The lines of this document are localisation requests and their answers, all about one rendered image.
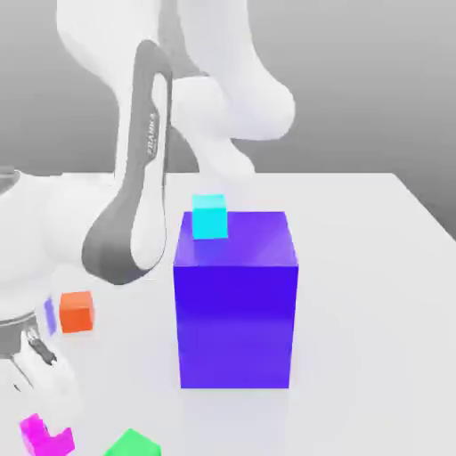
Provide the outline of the small magenta cube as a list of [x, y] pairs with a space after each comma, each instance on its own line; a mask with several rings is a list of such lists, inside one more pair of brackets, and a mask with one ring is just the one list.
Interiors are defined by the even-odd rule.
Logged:
[[56, 436], [51, 436], [47, 426], [36, 413], [20, 422], [20, 433], [30, 456], [68, 456], [75, 450], [70, 427]]

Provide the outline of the large blue box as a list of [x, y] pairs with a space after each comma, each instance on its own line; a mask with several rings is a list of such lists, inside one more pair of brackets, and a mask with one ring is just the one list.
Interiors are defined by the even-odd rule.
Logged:
[[231, 212], [226, 239], [183, 215], [173, 264], [183, 388], [289, 387], [299, 264], [282, 212]]

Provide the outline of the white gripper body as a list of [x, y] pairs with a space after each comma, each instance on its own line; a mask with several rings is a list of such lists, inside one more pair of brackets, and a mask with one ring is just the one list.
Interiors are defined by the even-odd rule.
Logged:
[[55, 355], [51, 363], [32, 350], [0, 359], [0, 392], [20, 411], [38, 414], [58, 434], [78, 423], [84, 402], [69, 361], [60, 352]]

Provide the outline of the small cyan cube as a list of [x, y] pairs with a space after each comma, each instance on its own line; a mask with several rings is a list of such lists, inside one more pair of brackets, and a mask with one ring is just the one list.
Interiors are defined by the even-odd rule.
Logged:
[[227, 209], [223, 194], [192, 196], [192, 235], [195, 240], [226, 239]]

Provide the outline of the small orange cube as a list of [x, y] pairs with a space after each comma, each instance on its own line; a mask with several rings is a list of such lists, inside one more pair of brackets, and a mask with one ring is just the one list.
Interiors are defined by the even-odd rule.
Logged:
[[94, 302], [91, 292], [62, 293], [59, 316], [63, 333], [92, 330], [94, 327]]

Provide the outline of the small green cube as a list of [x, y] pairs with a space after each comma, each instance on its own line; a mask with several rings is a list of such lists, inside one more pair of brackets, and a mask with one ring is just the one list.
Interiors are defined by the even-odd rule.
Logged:
[[162, 451], [159, 444], [129, 428], [102, 456], [162, 456]]

